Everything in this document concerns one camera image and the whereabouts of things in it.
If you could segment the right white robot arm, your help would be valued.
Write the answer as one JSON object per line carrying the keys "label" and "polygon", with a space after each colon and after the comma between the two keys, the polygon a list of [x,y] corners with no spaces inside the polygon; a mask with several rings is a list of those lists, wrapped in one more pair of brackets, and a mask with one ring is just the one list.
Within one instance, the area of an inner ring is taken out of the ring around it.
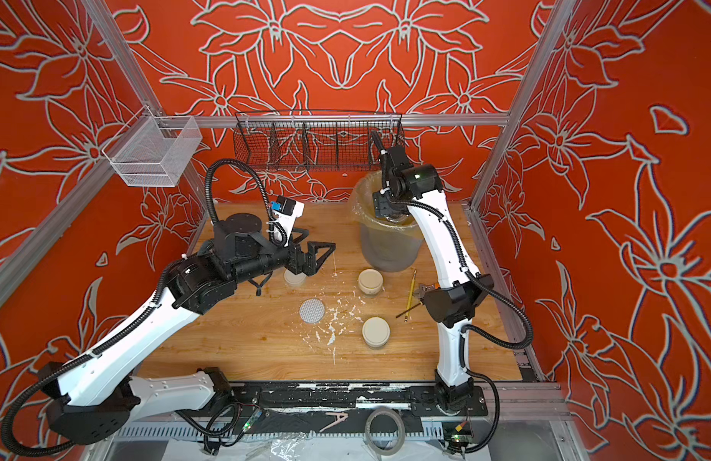
{"label": "right white robot arm", "polygon": [[[478,377],[469,367],[469,334],[474,332],[503,349],[522,351],[531,345],[534,330],[526,313],[497,292],[492,277],[481,274],[471,259],[451,217],[436,168],[412,163],[405,147],[385,146],[376,131],[369,138],[379,155],[382,172],[382,186],[373,194],[376,215],[411,216],[432,256],[437,287],[421,295],[420,301],[438,326],[437,405],[441,411],[455,415],[470,403]],[[487,297],[503,303],[517,316],[524,329],[521,339],[502,340],[473,324],[476,307]]]}

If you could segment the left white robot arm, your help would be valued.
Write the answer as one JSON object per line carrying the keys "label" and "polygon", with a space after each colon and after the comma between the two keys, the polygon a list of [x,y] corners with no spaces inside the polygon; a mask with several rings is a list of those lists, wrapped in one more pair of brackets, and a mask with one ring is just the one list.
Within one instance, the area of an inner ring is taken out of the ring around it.
{"label": "left white robot arm", "polygon": [[134,420],[216,406],[230,386],[215,367],[172,378],[139,378],[133,371],[175,332],[232,297],[240,284],[268,280],[279,268],[315,275],[336,246],[307,235],[301,230],[278,247],[260,232],[231,234],[173,262],[159,293],[83,353],[80,365],[45,385],[52,398],[46,409],[50,430],[76,445],[91,445]]}

